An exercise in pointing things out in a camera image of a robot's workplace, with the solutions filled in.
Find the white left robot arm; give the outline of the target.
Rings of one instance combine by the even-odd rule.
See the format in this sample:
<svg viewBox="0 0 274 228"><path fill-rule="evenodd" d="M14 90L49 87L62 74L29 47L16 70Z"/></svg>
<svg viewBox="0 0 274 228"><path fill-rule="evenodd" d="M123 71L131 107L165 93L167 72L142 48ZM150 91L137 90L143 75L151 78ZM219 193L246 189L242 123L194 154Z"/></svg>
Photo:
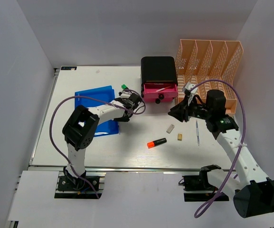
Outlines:
<svg viewBox="0 0 274 228"><path fill-rule="evenodd" d="M135 92L123 92L120 97L100 106L75 108L62 133L68 149L68 165L64 169L69 184L79 190L85 185L85 150L92 142L100 124L112 121L128 122L142 103L142 97Z"/></svg>

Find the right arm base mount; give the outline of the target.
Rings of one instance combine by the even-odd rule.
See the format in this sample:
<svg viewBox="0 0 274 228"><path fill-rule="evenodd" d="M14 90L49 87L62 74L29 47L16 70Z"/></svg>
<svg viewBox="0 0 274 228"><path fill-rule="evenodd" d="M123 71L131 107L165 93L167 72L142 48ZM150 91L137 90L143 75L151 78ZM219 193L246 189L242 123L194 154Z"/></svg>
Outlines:
<svg viewBox="0 0 274 228"><path fill-rule="evenodd" d="M216 195L218 188L208 183L207 173L220 170L218 165L204 166L198 175L185 175L178 182L183 186L185 202L205 202Z"/></svg>

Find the orange cap black highlighter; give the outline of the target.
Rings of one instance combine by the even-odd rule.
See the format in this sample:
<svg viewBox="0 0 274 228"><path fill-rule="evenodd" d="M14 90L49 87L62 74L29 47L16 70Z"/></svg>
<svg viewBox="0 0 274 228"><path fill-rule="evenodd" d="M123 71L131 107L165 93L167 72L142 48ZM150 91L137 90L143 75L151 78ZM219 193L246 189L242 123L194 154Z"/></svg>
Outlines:
<svg viewBox="0 0 274 228"><path fill-rule="evenodd" d="M148 142L147 147L148 147L148 149L150 149L150 148L156 147L158 145L164 144L166 142L167 142L166 138L157 139L157 140Z"/></svg>

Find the orange clear highlighter pen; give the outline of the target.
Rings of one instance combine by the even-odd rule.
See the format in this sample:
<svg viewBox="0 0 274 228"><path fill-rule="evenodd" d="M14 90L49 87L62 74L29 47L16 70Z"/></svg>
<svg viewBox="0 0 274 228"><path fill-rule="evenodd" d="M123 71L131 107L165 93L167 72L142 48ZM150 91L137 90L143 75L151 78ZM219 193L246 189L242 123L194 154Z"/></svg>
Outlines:
<svg viewBox="0 0 274 228"><path fill-rule="evenodd" d="M156 92L157 92L157 93L158 93L158 92L162 92L162 91L164 91L164 90L166 90L166 89L169 89L169 88L171 88L171 85L170 85L170 86L167 86L167 87L164 87L164 88L160 88L160 89L156 90Z"/></svg>

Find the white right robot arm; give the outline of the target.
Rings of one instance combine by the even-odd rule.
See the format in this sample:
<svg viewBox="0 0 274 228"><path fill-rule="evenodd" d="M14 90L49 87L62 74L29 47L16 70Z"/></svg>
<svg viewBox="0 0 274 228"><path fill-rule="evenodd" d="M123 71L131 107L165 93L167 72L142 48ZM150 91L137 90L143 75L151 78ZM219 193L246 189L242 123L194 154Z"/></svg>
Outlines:
<svg viewBox="0 0 274 228"><path fill-rule="evenodd" d="M187 93L184 99L170 109L169 115L180 122L190 117L203 119L207 129L221 145L234 164L237 179L229 177L217 165L202 167L199 183L204 189L213 186L220 189L234 203L238 214L243 218L274 212L274 180L260 168L249 149L240 141L242 135L234 119L226 114L226 98L220 90L209 90L204 103L197 103L198 96Z"/></svg>

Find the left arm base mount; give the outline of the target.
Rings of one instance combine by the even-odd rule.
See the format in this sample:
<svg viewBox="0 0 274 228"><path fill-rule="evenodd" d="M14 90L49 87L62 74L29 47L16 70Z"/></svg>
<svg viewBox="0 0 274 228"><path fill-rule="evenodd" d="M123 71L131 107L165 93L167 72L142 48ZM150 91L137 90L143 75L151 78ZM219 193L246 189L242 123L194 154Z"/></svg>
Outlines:
<svg viewBox="0 0 274 228"><path fill-rule="evenodd" d="M59 174L55 190L55 199L88 199L98 200L104 189L104 176L90 175L85 177L94 187L96 193L93 191L90 184L83 180L79 180L78 185L75 185L64 174Z"/></svg>

